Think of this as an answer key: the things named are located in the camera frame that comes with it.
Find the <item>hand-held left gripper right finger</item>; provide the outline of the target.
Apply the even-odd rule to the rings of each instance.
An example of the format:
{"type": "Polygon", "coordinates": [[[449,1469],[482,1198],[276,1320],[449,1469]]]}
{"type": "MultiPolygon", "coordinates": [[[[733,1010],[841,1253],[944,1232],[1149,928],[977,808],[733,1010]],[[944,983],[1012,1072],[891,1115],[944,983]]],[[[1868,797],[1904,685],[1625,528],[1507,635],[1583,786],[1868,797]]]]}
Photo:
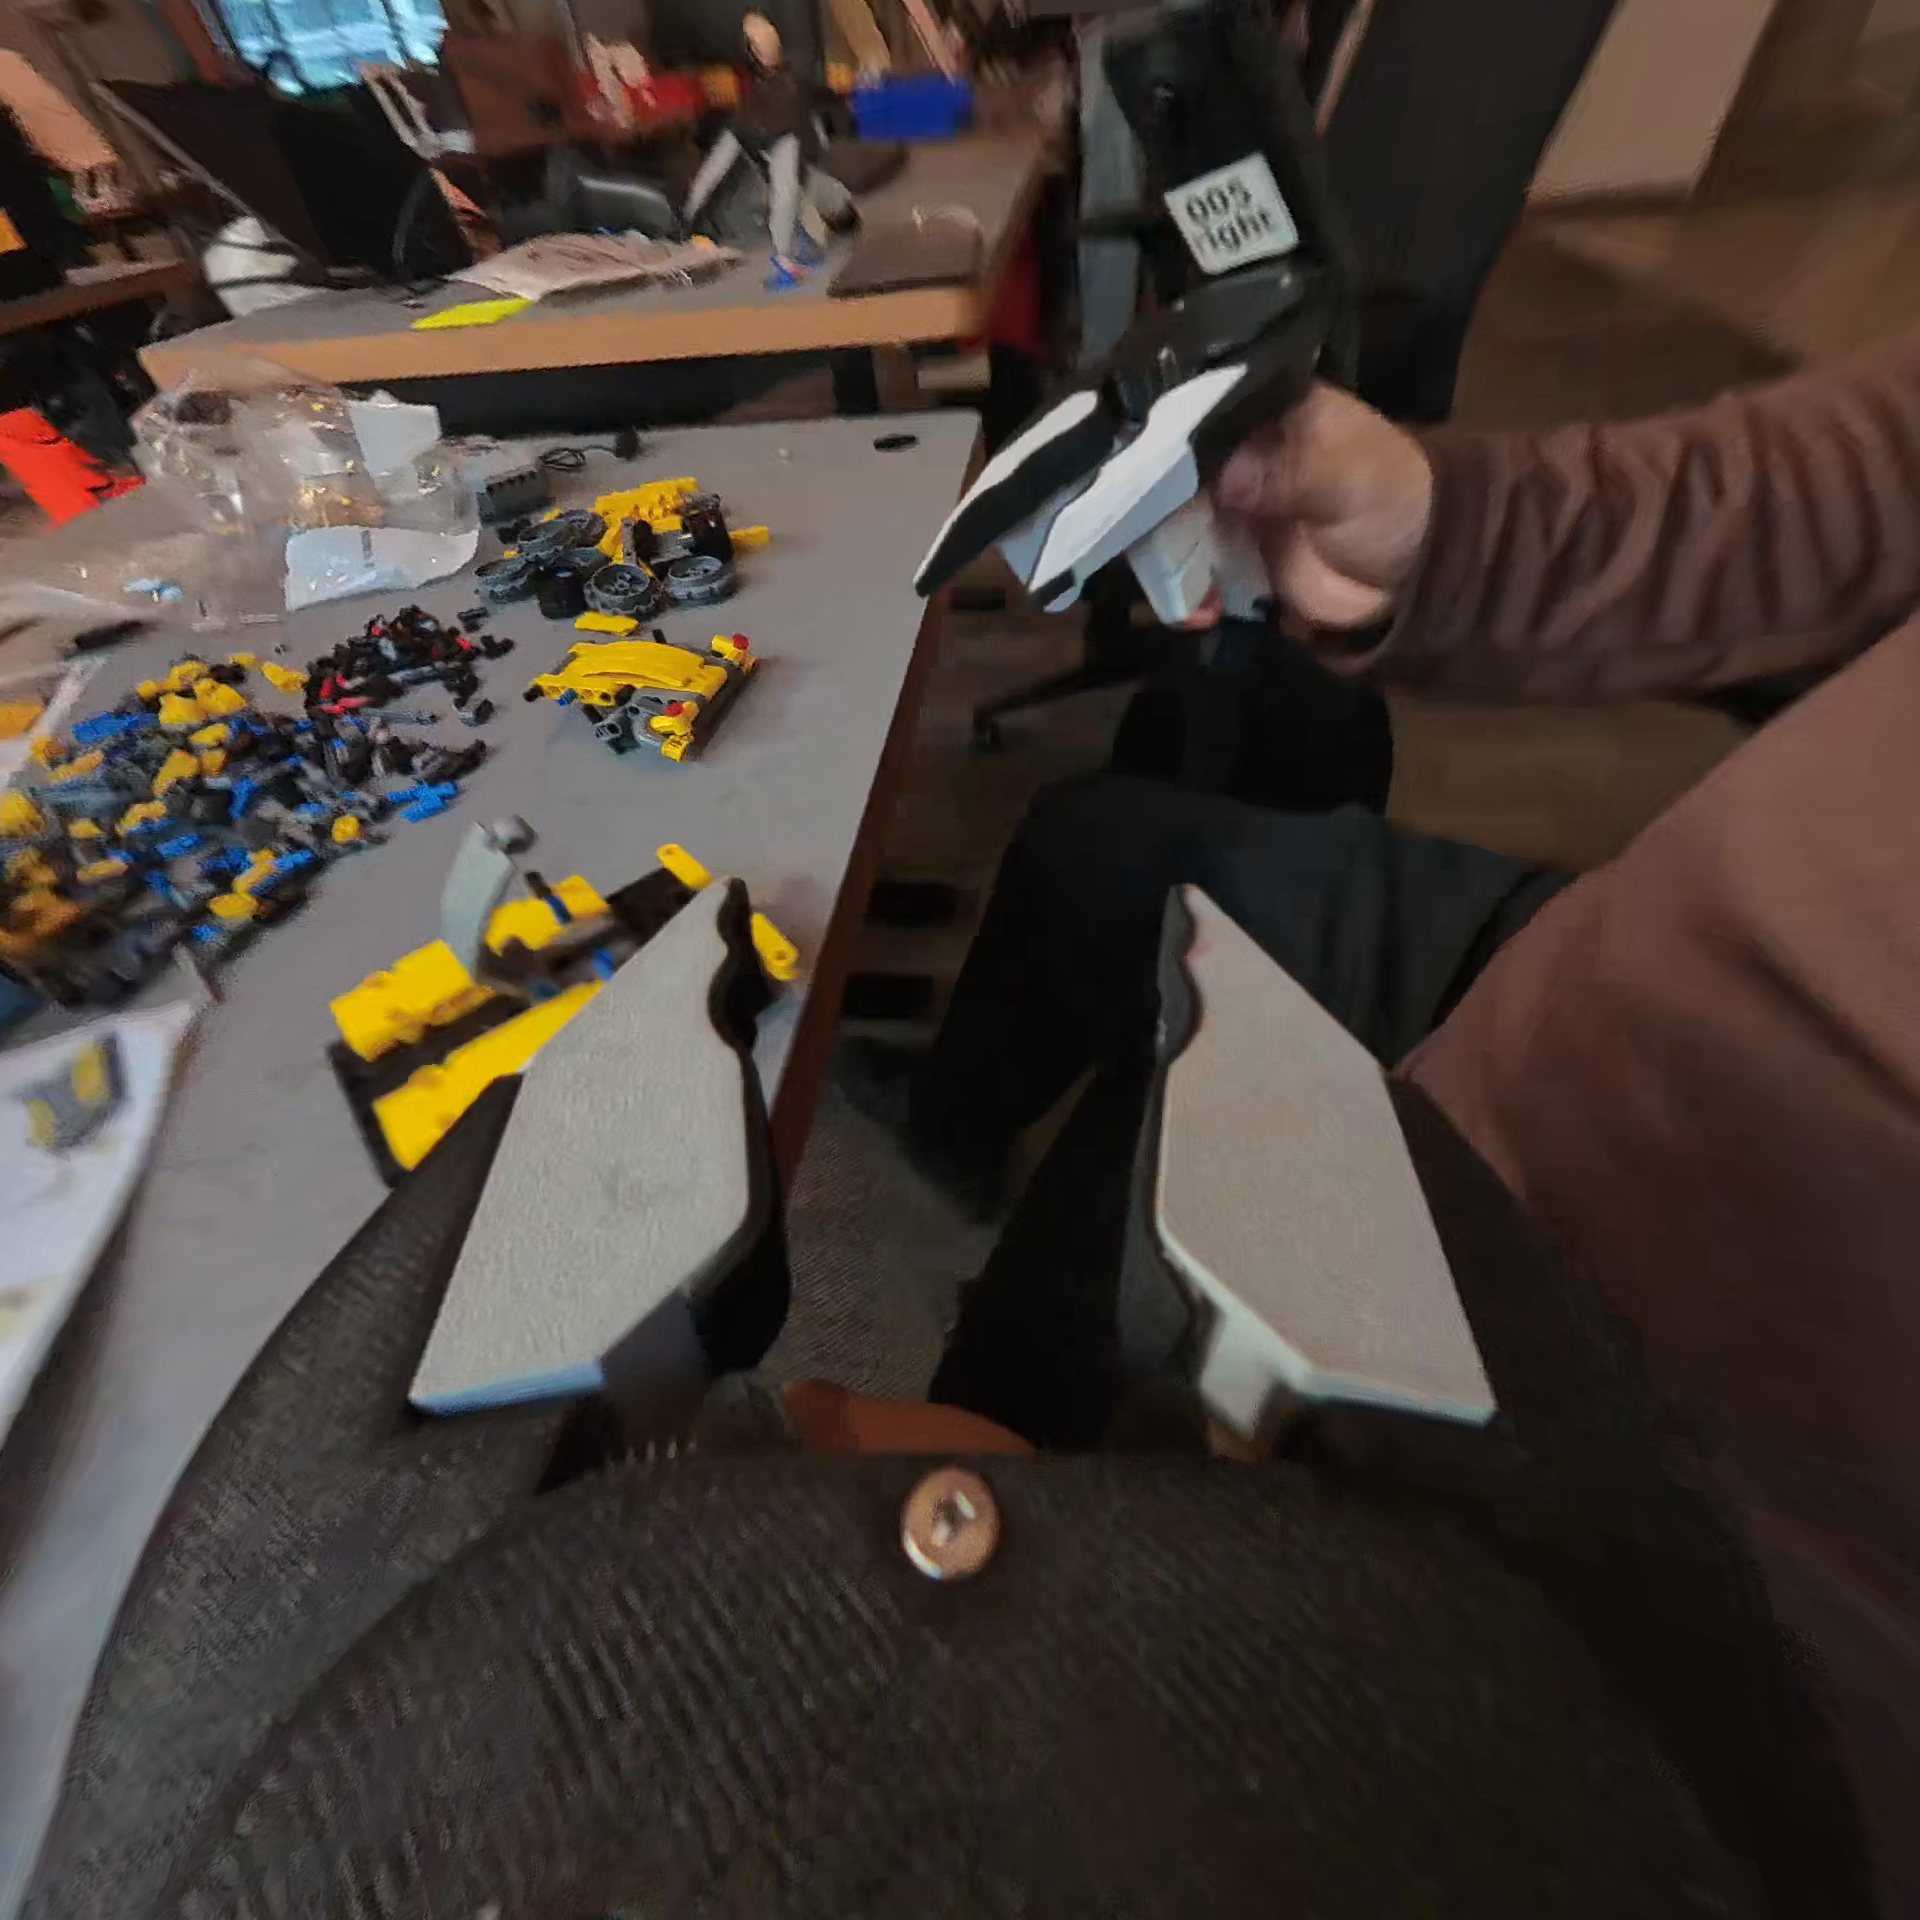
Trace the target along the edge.
{"type": "Polygon", "coordinates": [[[1143,1368],[1250,1448],[1316,1414],[1498,1419],[1385,1072],[1192,884],[1159,948],[1143,1368]]]}

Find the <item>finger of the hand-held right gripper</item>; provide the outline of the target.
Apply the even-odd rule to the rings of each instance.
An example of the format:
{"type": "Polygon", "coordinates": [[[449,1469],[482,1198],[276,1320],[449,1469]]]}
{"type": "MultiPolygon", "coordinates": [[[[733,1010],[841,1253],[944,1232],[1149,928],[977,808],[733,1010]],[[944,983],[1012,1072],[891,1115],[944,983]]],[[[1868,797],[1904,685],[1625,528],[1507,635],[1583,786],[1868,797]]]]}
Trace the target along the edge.
{"type": "Polygon", "coordinates": [[[1096,571],[1189,507],[1202,486],[1193,435],[1237,392],[1247,372],[1243,360],[1229,360],[1167,391],[1090,480],[999,542],[1039,608],[1068,608],[1096,571]]]}
{"type": "Polygon", "coordinates": [[[914,575],[931,599],[984,552],[999,550],[1021,584],[1036,575],[1052,523],[1097,478],[1121,435],[1104,388],[1080,388],[1008,438],[952,509],[914,575]]]}

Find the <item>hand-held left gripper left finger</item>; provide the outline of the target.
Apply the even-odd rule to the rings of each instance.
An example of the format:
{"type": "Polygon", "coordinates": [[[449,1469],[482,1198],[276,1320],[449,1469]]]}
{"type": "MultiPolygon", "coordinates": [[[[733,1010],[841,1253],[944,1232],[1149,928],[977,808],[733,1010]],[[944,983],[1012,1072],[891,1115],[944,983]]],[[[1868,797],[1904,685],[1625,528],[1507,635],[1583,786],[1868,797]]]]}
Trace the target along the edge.
{"type": "Polygon", "coordinates": [[[765,973],[711,879],[524,1068],[409,1386],[432,1416],[687,1419],[789,1303],[754,1063],[765,973]]]}

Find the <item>black and yellow brick assembly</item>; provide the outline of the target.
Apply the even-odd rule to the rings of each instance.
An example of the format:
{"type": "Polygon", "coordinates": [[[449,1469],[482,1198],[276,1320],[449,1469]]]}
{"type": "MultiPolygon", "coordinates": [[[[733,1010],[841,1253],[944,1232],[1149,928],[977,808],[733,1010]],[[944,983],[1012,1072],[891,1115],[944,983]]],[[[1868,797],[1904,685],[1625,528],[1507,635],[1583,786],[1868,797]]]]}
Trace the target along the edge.
{"type": "Polygon", "coordinates": [[[613,891],[524,861],[521,819],[467,832],[440,935],[329,1004],[335,1080],[396,1187],[493,1083],[517,1076],[697,894],[655,864],[613,891]]]}

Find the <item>instruction booklet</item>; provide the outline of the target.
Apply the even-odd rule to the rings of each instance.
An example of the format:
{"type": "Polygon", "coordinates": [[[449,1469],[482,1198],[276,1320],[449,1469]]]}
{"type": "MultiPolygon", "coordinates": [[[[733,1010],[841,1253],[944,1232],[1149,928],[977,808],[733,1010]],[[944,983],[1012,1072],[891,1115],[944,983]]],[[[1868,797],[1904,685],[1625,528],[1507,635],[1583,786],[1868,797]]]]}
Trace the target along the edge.
{"type": "Polygon", "coordinates": [[[3,1432],[146,1174],[199,1020],[176,999],[3,1055],[3,1432]]]}

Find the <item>person's right forearm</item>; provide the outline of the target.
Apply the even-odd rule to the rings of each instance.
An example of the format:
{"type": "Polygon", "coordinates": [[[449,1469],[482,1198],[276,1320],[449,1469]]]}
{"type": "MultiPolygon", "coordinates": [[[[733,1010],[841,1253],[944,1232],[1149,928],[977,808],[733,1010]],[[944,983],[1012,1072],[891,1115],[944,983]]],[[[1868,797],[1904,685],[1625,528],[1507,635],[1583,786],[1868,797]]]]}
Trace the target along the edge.
{"type": "Polygon", "coordinates": [[[1354,671],[1466,700],[1701,693],[1764,642],[1915,696],[1915,333],[1660,415],[1428,436],[1425,546],[1354,671]]]}

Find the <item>person's right hand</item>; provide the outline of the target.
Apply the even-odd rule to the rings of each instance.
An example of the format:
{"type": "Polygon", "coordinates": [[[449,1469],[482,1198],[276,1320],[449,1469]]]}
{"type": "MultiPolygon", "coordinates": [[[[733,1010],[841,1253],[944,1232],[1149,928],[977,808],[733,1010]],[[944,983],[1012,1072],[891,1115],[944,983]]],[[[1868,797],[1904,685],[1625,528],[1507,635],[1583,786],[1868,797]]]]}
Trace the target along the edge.
{"type": "Polygon", "coordinates": [[[1407,428],[1316,382],[1227,456],[1212,498],[1259,556],[1284,629],[1347,640],[1396,611],[1432,525],[1433,462],[1407,428]]]}

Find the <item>blue plastic bin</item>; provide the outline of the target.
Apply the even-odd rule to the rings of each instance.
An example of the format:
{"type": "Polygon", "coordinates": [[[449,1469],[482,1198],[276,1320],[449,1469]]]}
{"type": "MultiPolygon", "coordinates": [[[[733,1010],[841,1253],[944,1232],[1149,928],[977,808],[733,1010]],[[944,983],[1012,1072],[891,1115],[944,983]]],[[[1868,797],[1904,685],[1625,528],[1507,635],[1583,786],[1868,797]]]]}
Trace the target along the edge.
{"type": "Polygon", "coordinates": [[[869,141],[947,141],[971,130],[971,78],[939,71],[871,75],[848,94],[856,135],[869,141]]]}

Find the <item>person's brown shirt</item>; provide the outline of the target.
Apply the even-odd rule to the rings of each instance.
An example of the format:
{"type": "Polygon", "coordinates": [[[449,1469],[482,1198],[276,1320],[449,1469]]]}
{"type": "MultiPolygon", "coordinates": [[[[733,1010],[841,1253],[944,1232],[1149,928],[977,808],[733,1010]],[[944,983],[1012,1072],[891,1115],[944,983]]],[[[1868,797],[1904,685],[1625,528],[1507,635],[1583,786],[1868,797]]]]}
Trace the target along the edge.
{"type": "Polygon", "coordinates": [[[1917,642],[1515,935],[1403,1063],[1639,1332],[1915,1916],[1917,642]]]}

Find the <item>yellow and grey brick module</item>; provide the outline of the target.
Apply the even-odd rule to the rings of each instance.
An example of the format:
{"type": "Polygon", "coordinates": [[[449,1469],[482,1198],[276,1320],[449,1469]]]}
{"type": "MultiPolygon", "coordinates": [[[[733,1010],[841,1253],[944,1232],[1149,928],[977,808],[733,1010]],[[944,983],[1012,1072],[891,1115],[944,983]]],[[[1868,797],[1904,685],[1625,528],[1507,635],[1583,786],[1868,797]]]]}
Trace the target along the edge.
{"type": "Polygon", "coordinates": [[[695,648],[664,637],[588,640],[561,668],[531,678],[521,700],[580,715],[616,756],[688,763],[760,668],[745,635],[717,635],[695,648]]]}

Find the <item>loose printed papers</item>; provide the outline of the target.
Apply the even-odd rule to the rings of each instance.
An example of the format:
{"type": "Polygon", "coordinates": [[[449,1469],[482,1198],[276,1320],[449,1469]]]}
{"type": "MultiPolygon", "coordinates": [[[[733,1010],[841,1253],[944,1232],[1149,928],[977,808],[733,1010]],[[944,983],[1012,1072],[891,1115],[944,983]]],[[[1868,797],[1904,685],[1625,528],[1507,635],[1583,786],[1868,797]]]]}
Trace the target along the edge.
{"type": "Polygon", "coordinates": [[[705,236],[664,239],[641,231],[554,231],[457,269],[449,283],[485,296],[539,304],[634,286],[687,286],[732,271],[733,246],[705,236]]]}

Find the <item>pile of loose brick pieces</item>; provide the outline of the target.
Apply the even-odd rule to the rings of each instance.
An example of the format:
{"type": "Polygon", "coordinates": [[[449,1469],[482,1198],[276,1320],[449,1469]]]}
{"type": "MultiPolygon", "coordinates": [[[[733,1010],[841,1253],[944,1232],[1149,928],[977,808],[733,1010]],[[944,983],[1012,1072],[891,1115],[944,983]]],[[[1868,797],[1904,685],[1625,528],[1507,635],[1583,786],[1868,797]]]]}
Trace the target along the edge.
{"type": "Polygon", "coordinates": [[[4,1020],[219,970],[335,866],[449,811],[512,648],[481,608],[408,605],[303,666],[181,655],[32,746],[4,788],[4,1020]]]}

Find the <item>crumpled clear plastic bags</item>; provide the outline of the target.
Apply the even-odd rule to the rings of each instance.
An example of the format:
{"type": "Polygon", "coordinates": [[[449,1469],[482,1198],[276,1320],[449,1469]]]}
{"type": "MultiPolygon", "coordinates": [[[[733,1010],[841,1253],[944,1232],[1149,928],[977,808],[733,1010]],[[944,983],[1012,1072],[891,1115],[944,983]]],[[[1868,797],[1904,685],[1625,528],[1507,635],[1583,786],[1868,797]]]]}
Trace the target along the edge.
{"type": "Polygon", "coordinates": [[[474,483],[432,404],[272,368],[192,376],[131,423],[140,475],[185,519],[125,587],[207,631],[435,584],[481,546],[474,483]]]}

